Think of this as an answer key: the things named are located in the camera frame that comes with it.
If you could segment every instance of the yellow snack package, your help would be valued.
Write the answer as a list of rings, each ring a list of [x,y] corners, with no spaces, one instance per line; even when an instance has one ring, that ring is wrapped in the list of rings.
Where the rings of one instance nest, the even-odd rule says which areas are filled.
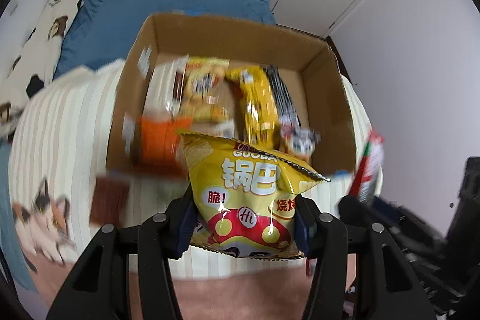
[[[279,143],[278,114],[265,71],[259,65],[253,65],[229,70],[225,77],[238,83],[243,92],[240,101],[245,111],[243,139],[263,148],[275,148]]]
[[[201,216],[191,243],[242,258],[301,256],[293,241],[295,196],[325,178],[279,151],[179,133]]]
[[[191,117],[198,122],[223,122],[229,119],[229,113],[224,107],[212,103],[185,103],[178,116]]]
[[[204,101],[223,81],[228,67],[229,61],[225,59],[190,56],[185,70],[187,81],[183,99]]]

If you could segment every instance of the yellow chip bag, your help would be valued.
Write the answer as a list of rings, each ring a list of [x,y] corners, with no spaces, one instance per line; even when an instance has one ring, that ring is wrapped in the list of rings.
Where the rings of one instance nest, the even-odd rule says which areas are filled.
[[[191,243],[237,258],[300,256],[293,241],[295,196],[325,178],[279,151],[180,133],[201,216]]]
[[[263,148],[275,148],[279,143],[278,114],[265,71],[259,65],[252,65],[229,70],[225,77],[238,83],[243,92],[240,101],[245,112],[243,139]]]

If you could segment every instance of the dog print pillow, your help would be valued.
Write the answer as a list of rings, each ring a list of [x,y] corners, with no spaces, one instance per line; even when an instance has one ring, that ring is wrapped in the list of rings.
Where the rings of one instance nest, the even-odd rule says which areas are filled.
[[[32,34],[0,84],[0,139],[8,137],[30,98],[49,85],[65,34],[82,0],[49,0]]]

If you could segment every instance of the orange snack package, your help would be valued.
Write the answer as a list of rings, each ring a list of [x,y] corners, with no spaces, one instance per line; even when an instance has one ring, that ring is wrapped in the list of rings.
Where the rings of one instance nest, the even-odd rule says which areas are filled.
[[[142,117],[140,125],[140,162],[158,168],[157,173],[186,178],[187,168],[178,129],[189,129],[191,118],[156,122]]]

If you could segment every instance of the blue pillow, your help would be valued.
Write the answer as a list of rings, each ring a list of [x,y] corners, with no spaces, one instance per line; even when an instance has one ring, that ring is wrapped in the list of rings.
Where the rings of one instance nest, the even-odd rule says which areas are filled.
[[[126,58],[145,19],[172,11],[275,24],[268,0],[84,0],[63,41],[54,77],[81,64],[98,69]]]

